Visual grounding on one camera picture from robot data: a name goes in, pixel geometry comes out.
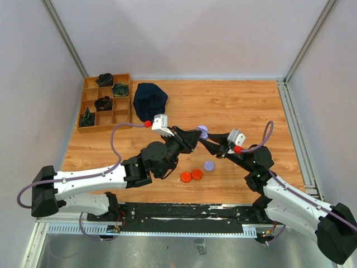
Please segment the purple charging case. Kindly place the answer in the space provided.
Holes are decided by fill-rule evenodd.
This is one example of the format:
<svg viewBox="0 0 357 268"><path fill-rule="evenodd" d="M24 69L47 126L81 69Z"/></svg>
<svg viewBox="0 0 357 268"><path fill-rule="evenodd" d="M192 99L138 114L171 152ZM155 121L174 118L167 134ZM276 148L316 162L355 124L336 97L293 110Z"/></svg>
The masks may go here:
<svg viewBox="0 0 357 268"><path fill-rule="evenodd" d="M215 169L215 163L212 161L204 162L204 169L208 172L211 172Z"/></svg>
<svg viewBox="0 0 357 268"><path fill-rule="evenodd" d="M203 140L207 140L208 139L208 128L204 125L199 125L197 126L196 128L198 131L201 132L200 134L200 138L203 139Z"/></svg>

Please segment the orange earbud charging case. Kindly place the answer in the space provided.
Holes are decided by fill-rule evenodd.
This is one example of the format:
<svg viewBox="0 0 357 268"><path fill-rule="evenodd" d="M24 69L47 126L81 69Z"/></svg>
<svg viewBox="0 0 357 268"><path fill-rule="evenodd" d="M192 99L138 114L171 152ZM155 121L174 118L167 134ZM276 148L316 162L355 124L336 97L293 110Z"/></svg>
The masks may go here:
<svg viewBox="0 0 357 268"><path fill-rule="evenodd" d="M184 171L180 174L180 180L184 183L189 183L192 180L192 175L188 171Z"/></svg>

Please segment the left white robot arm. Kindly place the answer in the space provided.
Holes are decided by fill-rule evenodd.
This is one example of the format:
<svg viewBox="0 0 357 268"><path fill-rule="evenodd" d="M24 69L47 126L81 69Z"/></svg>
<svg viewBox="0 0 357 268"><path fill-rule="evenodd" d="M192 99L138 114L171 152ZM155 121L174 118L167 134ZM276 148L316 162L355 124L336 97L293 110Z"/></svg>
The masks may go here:
<svg viewBox="0 0 357 268"><path fill-rule="evenodd" d="M34 178L31 188L31 215L36 218L56 214L61 208L71 208L113 221L119 216L114 195L95 197L92 191L128 189L145 186L153 178L165 179L176 168L179 154L194 151L201 131L170 128L171 134L162 136L119 164L98 169L63 172L52 165L44 166Z"/></svg>

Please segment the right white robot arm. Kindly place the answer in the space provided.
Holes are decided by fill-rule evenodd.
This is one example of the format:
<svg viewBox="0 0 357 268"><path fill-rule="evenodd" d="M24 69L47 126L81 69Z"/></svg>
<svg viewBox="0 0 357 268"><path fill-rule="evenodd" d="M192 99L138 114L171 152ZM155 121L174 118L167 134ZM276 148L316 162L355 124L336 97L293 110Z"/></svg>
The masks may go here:
<svg viewBox="0 0 357 268"><path fill-rule="evenodd" d="M217 158L225 158L248 172L245 181L260 194L254 202L258 223L272 220L312 239L332 262L342 265L356 250L356 220L342 203L332 205L290 185L271 170L272 154L265 146L271 133L265 131L259 145L243 149L244 135L238 130L208 134L200 142Z"/></svg>

